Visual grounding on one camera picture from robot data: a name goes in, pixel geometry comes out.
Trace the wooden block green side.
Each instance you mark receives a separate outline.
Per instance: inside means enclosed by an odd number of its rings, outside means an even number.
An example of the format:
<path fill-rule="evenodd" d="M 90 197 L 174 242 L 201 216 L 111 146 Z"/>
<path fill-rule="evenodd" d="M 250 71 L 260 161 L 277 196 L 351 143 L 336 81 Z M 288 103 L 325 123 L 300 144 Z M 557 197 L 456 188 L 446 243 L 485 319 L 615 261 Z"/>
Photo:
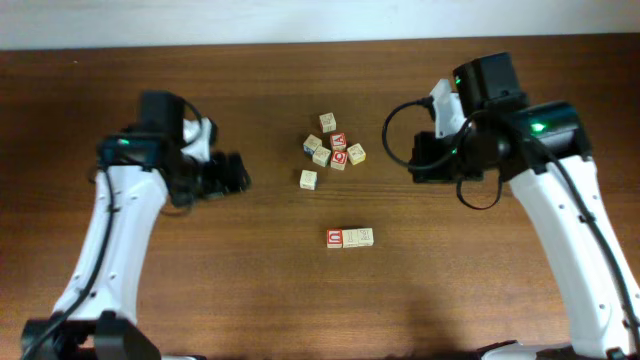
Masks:
<path fill-rule="evenodd" d="M 344 248 L 352 248 L 359 246 L 359 236 L 357 229 L 342 230 L 342 246 Z"/>

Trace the wooden letter X block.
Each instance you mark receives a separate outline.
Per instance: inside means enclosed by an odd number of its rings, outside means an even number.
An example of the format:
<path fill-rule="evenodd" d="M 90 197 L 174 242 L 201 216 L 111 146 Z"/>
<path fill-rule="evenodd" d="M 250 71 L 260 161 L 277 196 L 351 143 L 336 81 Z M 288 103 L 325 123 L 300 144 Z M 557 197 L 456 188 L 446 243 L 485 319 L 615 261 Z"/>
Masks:
<path fill-rule="evenodd" d="M 374 236 L 372 228 L 360 228 L 357 230 L 357 238 L 359 246 L 372 246 L 374 244 Z"/>

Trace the red letter U block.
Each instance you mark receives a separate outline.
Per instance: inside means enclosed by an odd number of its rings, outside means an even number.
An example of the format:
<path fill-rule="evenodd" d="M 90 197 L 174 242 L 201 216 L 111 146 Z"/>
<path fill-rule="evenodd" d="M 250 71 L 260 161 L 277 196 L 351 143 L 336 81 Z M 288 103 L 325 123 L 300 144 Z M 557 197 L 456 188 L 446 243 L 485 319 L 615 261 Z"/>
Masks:
<path fill-rule="evenodd" d="M 343 234 L 341 229 L 328 229 L 326 233 L 326 245 L 330 249 L 343 247 Z"/>

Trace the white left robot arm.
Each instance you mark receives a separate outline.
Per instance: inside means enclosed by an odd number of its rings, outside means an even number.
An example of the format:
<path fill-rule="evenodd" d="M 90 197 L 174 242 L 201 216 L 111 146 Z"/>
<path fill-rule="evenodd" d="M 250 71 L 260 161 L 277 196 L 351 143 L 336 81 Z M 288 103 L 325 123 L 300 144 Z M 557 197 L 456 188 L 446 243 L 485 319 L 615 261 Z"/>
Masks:
<path fill-rule="evenodd" d="M 25 359 L 160 359 L 137 326 L 137 295 L 155 222 L 167 204 L 247 190 L 239 154 L 211 150 L 208 118 L 143 122 L 97 148 L 95 203 L 80 257 L 48 319 L 26 322 Z"/>

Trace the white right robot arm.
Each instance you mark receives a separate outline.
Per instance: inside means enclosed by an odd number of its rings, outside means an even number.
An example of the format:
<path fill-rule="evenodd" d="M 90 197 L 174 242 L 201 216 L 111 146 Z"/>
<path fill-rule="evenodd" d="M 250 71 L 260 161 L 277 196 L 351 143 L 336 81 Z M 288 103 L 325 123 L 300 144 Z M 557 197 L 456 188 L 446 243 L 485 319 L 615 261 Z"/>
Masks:
<path fill-rule="evenodd" d="M 429 134 L 400 166 L 417 183 L 461 185 L 496 169 L 542 243 L 570 323 L 564 347 L 501 343 L 482 359 L 636 359 L 639 287 L 600 198 L 591 146 L 566 102 L 461 103 L 463 123 Z"/>

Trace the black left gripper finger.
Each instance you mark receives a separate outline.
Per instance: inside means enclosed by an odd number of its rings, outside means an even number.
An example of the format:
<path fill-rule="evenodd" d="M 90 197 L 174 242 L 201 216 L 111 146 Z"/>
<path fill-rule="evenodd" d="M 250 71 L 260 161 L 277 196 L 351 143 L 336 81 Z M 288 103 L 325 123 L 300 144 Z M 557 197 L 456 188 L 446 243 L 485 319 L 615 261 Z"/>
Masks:
<path fill-rule="evenodd" d="M 224 183 L 229 193 L 245 192 L 251 187 L 251 177 L 239 153 L 230 153 L 224 170 Z"/>
<path fill-rule="evenodd" d="M 202 197 L 206 199 L 224 197 L 229 193 L 224 183 L 226 164 L 207 163 L 202 171 Z"/>

